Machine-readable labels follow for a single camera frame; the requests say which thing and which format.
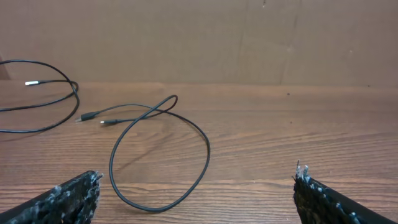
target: usb cable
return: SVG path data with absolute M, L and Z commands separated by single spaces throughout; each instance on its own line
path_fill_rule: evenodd
M 170 99 L 175 98 L 175 101 L 173 103 L 173 105 L 169 108 L 167 108 L 166 110 L 160 110 L 159 107 L 162 106 L 164 103 L 166 103 L 167 101 L 169 101 Z M 184 200 L 186 197 L 188 197 L 188 195 L 193 191 L 193 189 L 199 184 L 199 181 L 202 179 L 202 177 L 205 175 L 205 172 L 207 170 L 207 167 L 209 165 L 209 161 L 210 161 L 210 142 L 209 139 L 207 138 L 206 134 L 192 121 L 188 120 L 187 118 L 184 118 L 178 114 L 172 113 L 169 110 L 171 110 L 176 104 L 177 104 L 177 100 L 178 97 L 177 95 L 171 95 L 169 97 L 167 97 L 166 99 L 162 100 L 160 103 L 158 103 L 156 106 L 148 106 L 148 105 L 142 105 L 142 104 L 138 104 L 138 103 L 130 103 L 130 104 L 125 104 L 125 105 L 117 105 L 117 106 L 112 106 L 110 108 L 106 108 L 104 110 L 101 111 L 95 111 L 95 112 L 90 112 L 90 113 L 85 113 L 83 115 L 81 115 L 76 122 L 80 122 L 80 121 L 87 121 L 89 119 L 93 119 L 96 115 L 105 112 L 105 111 L 109 111 L 115 108 L 119 108 L 122 106 L 142 106 L 142 107 L 146 107 L 149 108 L 148 111 L 146 111 L 144 114 L 142 114 L 140 117 L 138 118 L 134 118 L 134 119 L 112 119 L 112 120 L 106 120 L 106 121 L 101 121 L 101 124 L 118 124 L 118 123 L 122 123 L 122 122 L 126 122 L 126 121 L 132 121 L 132 123 L 122 132 L 122 134 L 120 135 L 120 137 L 118 138 L 118 140 L 116 141 L 115 145 L 113 146 L 113 150 L 111 153 L 111 158 L 109 160 L 109 178 L 111 179 L 111 184 L 112 187 L 114 189 L 114 191 L 116 192 L 116 194 L 118 195 L 118 197 L 123 201 L 126 202 L 128 205 L 133 206 L 134 208 L 138 208 L 147 212 L 164 212 L 167 211 L 169 209 L 171 209 L 172 207 L 178 205 L 182 200 Z M 158 113 L 153 114 L 153 115 L 149 115 L 150 113 L 157 111 Z M 138 205 L 130 200 L 128 200 L 125 196 L 122 195 L 122 193 L 119 191 L 118 187 L 116 186 L 114 179 L 113 179 L 113 159 L 114 159 L 114 155 L 116 153 L 116 150 L 118 149 L 119 143 L 121 142 L 121 140 L 123 139 L 124 135 L 126 135 L 126 133 L 140 120 L 142 119 L 149 119 L 149 118 L 153 118 L 154 116 L 158 116 L 162 113 L 167 113 L 170 115 L 173 115 L 177 118 L 180 118 L 183 121 L 186 121 L 188 123 L 190 123 L 193 127 L 195 127 L 200 134 L 203 136 L 205 142 L 206 142 L 206 146 L 207 146 L 207 159 L 206 159 L 206 163 L 205 163 L 205 167 L 203 168 L 201 174 L 199 175 L 199 177 L 197 178 L 197 180 L 195 181 L 195 183 L 193 183 L 193 185 L 187 190 L 187 192 L 185 194 L 183 194 L 179 199 L 177 199 L 176 201 L 174 201 L 173 203 L 166 205 L 164 207 L 160 207 L 160 208 L 150 208 L 150 207 L 145 207 L 142 205 Z
M 3 108 L 3 109 L 0 109 L 0 112 L 24 110 L 24 109 L 38 108 L 38 107 L 41 107 L 41 106 L 47 106 L 47 105 L 51 105 L 53 103 L 58 103 L 59 101 L 66 100 L 67 98 L 69 98 L 71 96 L 75 96 L 76 105 L 75 105 L 74 109 L 72 110 L 72 112 L 67 117 L 63 118 L 59 122 L 57 122 L 55 124 L 52 124 L 50 126 L 47 126 L 47 127 L 44 127 L 44 128 L 38 128 L 38 129 L 28 129 L 28 130 L 0 129 L 0 133 L 23 134 L 23 133 L 36 133 L 36 132 L 40 132 L 40 131 L 46 131 L 46 130 L 55 128 L 58 125 L 64 123 L 65 121 L 67 121 L 69 118 L 71 118 L 75 114 L 75 112 L 79 108 L 79 104 L 80 104 L 79 96 L 77 95 L 77 91 L 79 89 L 79 86 L 78 86 L 77 82 L 71 81 L 63 72 L 61 72 L 59 69 L 53 67 L 52 65 L 49 65 L 49 64 L 43 63 L 43 62 L 38 62 L 38 61 L 35 61 L 35 60 L 22 60 L 22 59 L 6 60 L 6 61 L 0 62 L 0 65 L 4 65 L 4 64 L 7 64 L 7 63 L 12 63 L 12 62 L 35 63 L 35 64 L 43 65 L 43 66 L 46 66 L 46 67 L 50 67 L 50 68 L 54 69 L 55 71 L 57 71 L 59 74 L 61 74 L 65 78 L 65 80 L 36 80 L 36 81 L 25 82 L 26 86 L 35 86 L 35 85 L 41 85 L 41 84 L 45 84 L 45 83 L 54 83 L 54 82 L 67 82 L 71 86 L 72 92 L 70 94 L 60 98 L 60 99 L 53 100 L 53 101 L 48 102 L 48 103 L 41 103 L 41 104 L 29 105 L 29 106 L 18 106 L 18 107 L 14 107 L 14 108 Z

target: cardboard wall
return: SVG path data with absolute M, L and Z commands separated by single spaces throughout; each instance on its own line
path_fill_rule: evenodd
M 396 0 L 13 0 L 0 21 L 3 59 L 76 81 L 398 86 Z

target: table surface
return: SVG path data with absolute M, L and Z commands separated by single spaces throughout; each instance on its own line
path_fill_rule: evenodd
M 30 105 L 70 91 L 66 83 L 0 81 L 0 107 Z M 120 108 L 96 119 L 69 119 L 35 134 L 0 133 L 0 212 L 86 170 L 105 177 L 93 223 L 300 223 L 292 195 L 297 159 L 310 175 L 398 222 L 398 90 L 360 87 L 163 83 L 80 83 L 73 116 L 123 103 L 155 105 L 176 94 L 172 110 L 211 142 L 209 168 L 182 203 L 146 213 L 122 202 L 109 181 L 115 141 L 145 110 Z M 0 113 L 3 129 L 39 128 L 66 116 L 75 99 Z M 201 136 L 163 114 L 140 121 L 119 145 L 114 178 L 121 192 L 151 207 L 179 198 L 206 159 Z

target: usb connector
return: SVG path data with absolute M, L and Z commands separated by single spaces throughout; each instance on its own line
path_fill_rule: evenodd
M 38 85 L 40 82 L 39 81 L 30 81 L 30 82 L 25 82 L 26 86 L 30 86 L 30 85 Z
M 80 117 L 78 117 L 76 120 L 75 120 L 75 122 L 77 123 L 77 122 L 80 122 L 80 121 L 87 121 L 87 120 L 89 120 L 89 119 L 93 119 L 93 118 L 95 118 L 95 116 L 98 114 L 98 112 L 96 111 L 96 112 L 89 112 L 89 113 L 85 113 L 85 114 L 82 114 L 82 115 L 80 115 Z

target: silver connector tip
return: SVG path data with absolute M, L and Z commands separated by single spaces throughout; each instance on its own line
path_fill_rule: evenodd
M 37 85 L 37 84 L 39 84 L 39 81 L 25 82 L 25 85 Z

